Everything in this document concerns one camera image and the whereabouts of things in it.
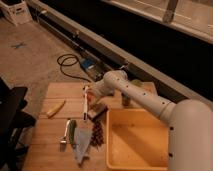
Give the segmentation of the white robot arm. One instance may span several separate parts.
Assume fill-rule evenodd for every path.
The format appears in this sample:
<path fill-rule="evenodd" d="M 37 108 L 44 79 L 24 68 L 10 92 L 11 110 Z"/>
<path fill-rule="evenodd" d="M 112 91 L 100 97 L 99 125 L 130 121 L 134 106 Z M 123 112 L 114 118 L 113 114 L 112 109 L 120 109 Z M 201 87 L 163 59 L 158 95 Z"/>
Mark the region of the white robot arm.
<path fill-rule="evenodd" d="M 118 90 L 168 128 L 168 171 L 213 171 L 213 110 L 202 101 L 177 103 L 132 84 L 123 70 L 109 71 L 87 92 L 90 105 Z"/>

